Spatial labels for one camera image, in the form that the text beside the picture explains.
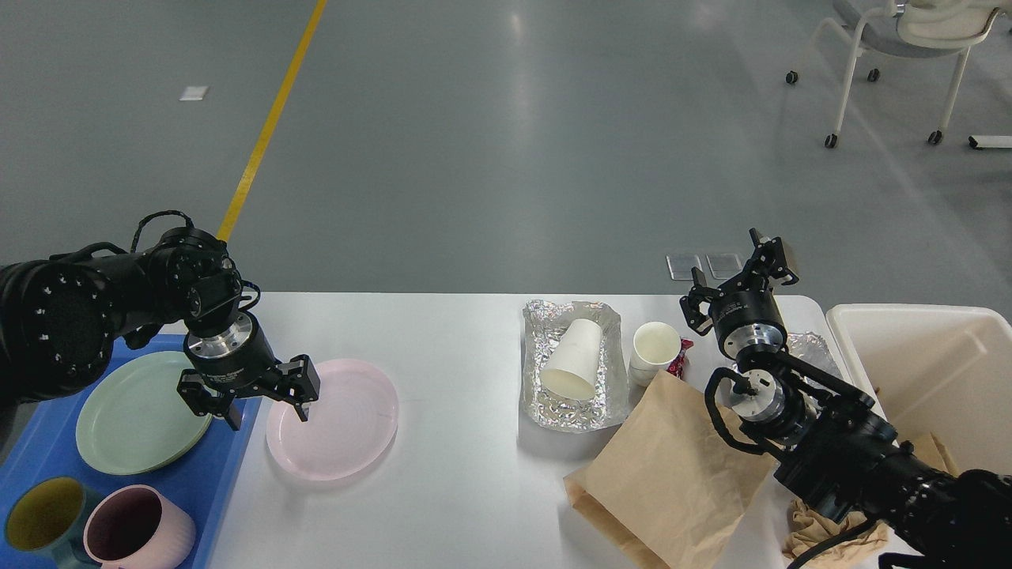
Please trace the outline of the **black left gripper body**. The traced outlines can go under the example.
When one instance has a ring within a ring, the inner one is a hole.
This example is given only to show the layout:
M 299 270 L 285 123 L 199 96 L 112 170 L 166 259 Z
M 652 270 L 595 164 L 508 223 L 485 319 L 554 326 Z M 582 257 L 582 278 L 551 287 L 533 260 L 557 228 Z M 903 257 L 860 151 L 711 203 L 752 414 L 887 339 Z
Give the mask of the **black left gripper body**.
M 278 364 L 262 327 L 249 312 L 239 312 L 221 334 L 199 337 L 188 332 L 184 345 L 184 353 L 205 386 L 222 394 L 261 395 L 267 372 Z

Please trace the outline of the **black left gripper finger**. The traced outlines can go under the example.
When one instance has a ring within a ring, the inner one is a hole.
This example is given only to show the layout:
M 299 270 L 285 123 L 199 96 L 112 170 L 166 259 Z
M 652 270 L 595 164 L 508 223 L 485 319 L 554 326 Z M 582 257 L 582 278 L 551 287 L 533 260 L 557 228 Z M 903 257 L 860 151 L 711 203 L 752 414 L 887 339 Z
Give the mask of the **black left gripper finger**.
M 308 422 L 310 406 L 319 400 L 319 374 L 308 354 L 299 354 L 288 363 L 276 361 L 258 379 L 262 395 L 293 407 L 297 418 Z
M 213 416 L 223 420 L 232 431 L 239 431 L 242 414 L 234 404 L 237 396 L 231 391 L 213 393 L 203 379 L 196 370 L 183 370 L 176 388 L 178 394 L 194 415 Z

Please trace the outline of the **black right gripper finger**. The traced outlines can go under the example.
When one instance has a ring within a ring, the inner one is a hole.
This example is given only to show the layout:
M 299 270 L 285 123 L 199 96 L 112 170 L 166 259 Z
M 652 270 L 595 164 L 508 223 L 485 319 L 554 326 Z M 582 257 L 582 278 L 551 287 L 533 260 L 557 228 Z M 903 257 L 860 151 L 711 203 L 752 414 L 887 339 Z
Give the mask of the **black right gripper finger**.
M 794 251 L 780 237 L 767 237 L 749 230 L 754 250 L 736 277 L 736 292 L 772 295 L 776 287 L 798 284 Z
M 693 287 L 680 299 L 680 306 L 688 327 L 699 336 L 708 335 L 712 330 L 713 320 L 704 303 L 711 305 L 722 292 L 718 288 L 706 284 L 705 275 L 699 267 L 690 270 Z

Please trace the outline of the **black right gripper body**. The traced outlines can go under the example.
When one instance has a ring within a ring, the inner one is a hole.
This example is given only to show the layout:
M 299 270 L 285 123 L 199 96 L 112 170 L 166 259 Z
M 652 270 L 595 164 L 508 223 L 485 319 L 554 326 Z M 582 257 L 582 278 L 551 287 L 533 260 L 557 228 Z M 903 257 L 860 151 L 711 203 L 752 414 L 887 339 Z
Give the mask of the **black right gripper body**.
M 712 301 L 712 325 L 720 352 L 728 359 L 752 347 L 783 349 L 787 329 L 769 288 L 723 292 Z

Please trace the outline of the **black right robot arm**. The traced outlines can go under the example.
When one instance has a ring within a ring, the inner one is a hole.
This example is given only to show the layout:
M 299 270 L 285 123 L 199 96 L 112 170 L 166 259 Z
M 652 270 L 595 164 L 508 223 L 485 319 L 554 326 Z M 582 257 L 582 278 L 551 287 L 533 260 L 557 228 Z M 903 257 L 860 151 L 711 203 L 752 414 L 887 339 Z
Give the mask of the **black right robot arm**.
M 791 562 L 884 522 L 915 555 L 882 553 L 882 568 L 995 568 L 1010 558 L 1010 477 L 986 469 L 952 476 L 919 460 L 913 444 L 874 411 L 870 394 L 789 352 L 774 284 L 795 284 L 784 242 L 750 230 L 754 251 L 719 287 L 700 269 L 680 299 L 691 330 L 715 331 L 719 367 L 704 388 L 712 426 L 727 446 L 777 460 L 775 479 L 833 522 L 853 509 L 865 521 L 821 541 Z

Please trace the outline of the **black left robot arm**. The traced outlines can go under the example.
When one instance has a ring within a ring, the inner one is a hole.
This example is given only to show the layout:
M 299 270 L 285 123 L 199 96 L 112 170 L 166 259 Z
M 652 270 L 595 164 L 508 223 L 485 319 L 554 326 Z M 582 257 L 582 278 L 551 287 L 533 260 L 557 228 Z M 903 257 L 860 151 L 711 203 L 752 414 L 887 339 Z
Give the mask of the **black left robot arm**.
M 190 217 L 145 251 L 137 241 L 129 250 L 99 242 L 4 266 L 1 288 L 4 409 L 83 391 L 111 363 L 116 339 L 140 349 L 176 322 L 187 328 L 189 368 L 174 387 L 194 415 L 238 430 L 238 399 L 288 403 L 301 421 L 319 399 L 310 356 L 274 355 L 251 312 L 258 300 L 245 296 L 256 284 Z

